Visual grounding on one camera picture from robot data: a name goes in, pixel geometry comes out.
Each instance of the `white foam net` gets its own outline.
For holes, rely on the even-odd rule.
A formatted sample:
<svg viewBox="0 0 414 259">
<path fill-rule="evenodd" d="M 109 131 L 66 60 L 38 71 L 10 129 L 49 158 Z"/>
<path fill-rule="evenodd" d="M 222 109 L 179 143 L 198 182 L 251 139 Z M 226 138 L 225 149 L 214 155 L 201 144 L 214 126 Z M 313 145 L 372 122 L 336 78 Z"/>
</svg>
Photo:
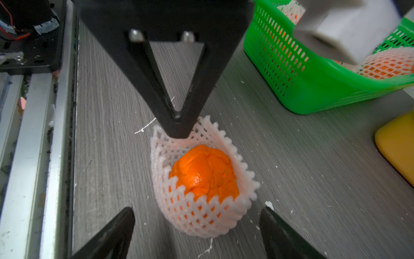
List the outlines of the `white foam net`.
<svg viewBox="0 0 414 259">
<path fill-rule="evenodd" d="M 368 56 L 357 73 L 369 78 L 386 79 L 412 73 L 414 48 L 391 48 Z"/>
<path fill-rule="evenodd" d="M 277 8 L 279 8 L 279 10 L 281 10 L 282 13 L 284 13 L 284 15 L 286 15 L 295 25 L 306 11 L 306 9 L 296 0 L 290 1 L 287 5 L 280 5 Z"/>
<path fill-rule="evenodd" d="M 154 127 L 151 138 L 152 183 L 159 208 L 177 229 L 204 238 L 217 237 L 234 228 L 251 207 L 251 201 L 256 200 L 255 190 L 260 187 L 253 180 L 255 173 L 247 170 L 247 164 L 242 162 L 242 156 L 237 153 L 231 139 L 225 137 L 226 132 L 219 131 L 218 127 L 217 122 L 210 122 L 210 116 L 199 117 L 187 139 L 170 138 L 158 125 Z M 240 192 L 234 201 L 227 197 L 220 204 L 216 196 L 207 203 L 204 195 L 194 202 L 192 192 L 184 195 L 184 186 L 176 189 L 177 177 L 169 179 L 173 164 L 198 145 L 218 148 L 231 159 Z"/>
</svg>

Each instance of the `mandarin orange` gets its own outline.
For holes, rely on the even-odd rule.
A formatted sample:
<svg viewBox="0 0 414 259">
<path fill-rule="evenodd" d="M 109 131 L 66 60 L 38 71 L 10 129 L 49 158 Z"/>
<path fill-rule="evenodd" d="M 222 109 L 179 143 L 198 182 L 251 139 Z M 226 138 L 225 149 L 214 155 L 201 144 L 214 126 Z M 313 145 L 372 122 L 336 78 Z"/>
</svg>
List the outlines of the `mandarin orange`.
<svg viewBox="0 0 414 259">
<path fill-rule="evenodd" d="M 199 145 L 174 163 L 169 178 L 178 177 L 177 188 L 185 186 L 184 194 L 194 193 L 194 201 L 202 195 L 209 202 L 219 196 L 219 202 L 229 196 L 235 199 L 239 190 L 230 158 L 220 149 Z"/>
</svg>

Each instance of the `red wire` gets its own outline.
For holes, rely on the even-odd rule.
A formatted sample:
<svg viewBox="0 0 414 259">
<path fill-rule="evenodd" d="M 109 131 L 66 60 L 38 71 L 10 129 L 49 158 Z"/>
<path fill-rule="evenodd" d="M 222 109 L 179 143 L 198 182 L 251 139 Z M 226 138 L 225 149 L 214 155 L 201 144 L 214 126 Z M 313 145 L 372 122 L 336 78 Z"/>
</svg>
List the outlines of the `red wire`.
<svg viewBox="0 0 414 259">
<path fill-rule="evenodd" d="M 6 6 L 3 4 L 2 1 L 0 1 L 0 4 L 3 6 L 4 10 L 6 10 L 6 12 L 9 14 L 9 16 L 10 16 L 10 25 L 12 27 L 14 27 L 12 14 L 9 12 L 9 10 L 6 8 Z"/>
<path fill-rule="evenodd" d="M 4 33 L 6 33 L 6 35 L 7 35 L 7 37 L 9 38 L 9 39 L 11 39 L 12 41 L 18 41 L 18 40 L 21 40 L 21 39 L 24 39 L 24 38 L 27 38 L 27 37 L 29 37 L 30 36 L 30 33 L 26 33 L 26 34 L 24 34 L 24 35 L 21 35 L 21 36 L 19 36 L 19 37 L 17 37 L 17 38 L 14 38 L 14 37 L 12 37 L 6 30 L 4 30 L 1 26 L 0 26 L 0 31 L 2 31 L 2 32 L 4 32 Z"/>
</svg>

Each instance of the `gray wooden table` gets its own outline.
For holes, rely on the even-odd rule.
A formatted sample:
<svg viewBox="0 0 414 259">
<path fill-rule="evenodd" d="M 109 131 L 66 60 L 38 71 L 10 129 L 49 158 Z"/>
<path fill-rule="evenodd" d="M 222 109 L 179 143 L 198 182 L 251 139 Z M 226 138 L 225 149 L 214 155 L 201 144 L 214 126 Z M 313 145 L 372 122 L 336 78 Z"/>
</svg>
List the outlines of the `gray wooden table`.
<svg viewBox="0 0 414 259">
<path fill-rule="evenodd" d="M 159 66 L 180 106 L 200 46 L 154 44 L 153 50 L 166 57 Z M 78 61 L 73 252 L 131 206 L 136 224 L 128 258 L 265 258 L 256 225 L 270 201 L 328 258 L 414 257 L 414 189 L 373 141 L 378 128 L 412 109 L 405 92 L 293 114 L 240 45 L 201 115 L 228 132 L 262 186 L 237 226 L 205 252 L 210 240 L 177 231 L 155 204 L 149 138 L 157 120 L 134 134 L 154 115 L 83 25 Z"/>
</svg>

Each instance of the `white object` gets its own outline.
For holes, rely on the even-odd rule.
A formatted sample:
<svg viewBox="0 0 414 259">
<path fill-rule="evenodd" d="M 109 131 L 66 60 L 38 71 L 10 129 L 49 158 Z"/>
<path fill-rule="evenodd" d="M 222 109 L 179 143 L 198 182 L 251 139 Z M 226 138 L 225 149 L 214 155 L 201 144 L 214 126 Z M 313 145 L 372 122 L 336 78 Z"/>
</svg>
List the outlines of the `white object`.
<svg viewBox="0 0 414 259">
<path fill-rule="evenodd" d="M 286 15 L 286 17 L 288 17 L 294 24 L 299 22 L 302 15 L 306 11 L 306 9 L 296 0 L 290 1 L 287 5 L 280 5 L 277 8 L 281 10 L 281 12 L 284 13 L 284 15 Z"/>
<path fill-rule="evenodd" d="M 242 162 L 237 148 L 232 145 L 231 139 L 225 137 L 226 132 L 219 131 L 218 127 L 217 122 L 210 122 L 210 116 L 199 117 L 186 139 L 170 138 L 158 125 L 154 127 L 154 136 L 151 138 L 152 183 L 157 204 L 174 227 L 191 236 L 212 238 L 226 234 L 250 209 L 251 201 L 257 198 L 255 190 L 260 187 L 253 180 L 255 173 L 247 171 L 248 166 Z M 232 197 L 227 197 L 220 204 L 216 196 L 207 203 L 204 195 L 194 202 L 192 192 L 184 195 L 184 186 L 176 189 L 177 177 L 169 179 L 173 164 L 198 145 L 218 148 L 231 159 L 240 192 L 234 201 Z"/>
<path fill-rule="evenodd" d="M 400 23 L 392 0 L 298 0 L 306 8 L 293 36 L 316 54 L 350 64 L 365 60 Z"/>
<path fill-rule="evenodd" d="M 369 78 L 386 79 L 412 74 L 413 65 L 414 48 L 391 48 L 368 56 L 356 73 Z"/>
</svg>

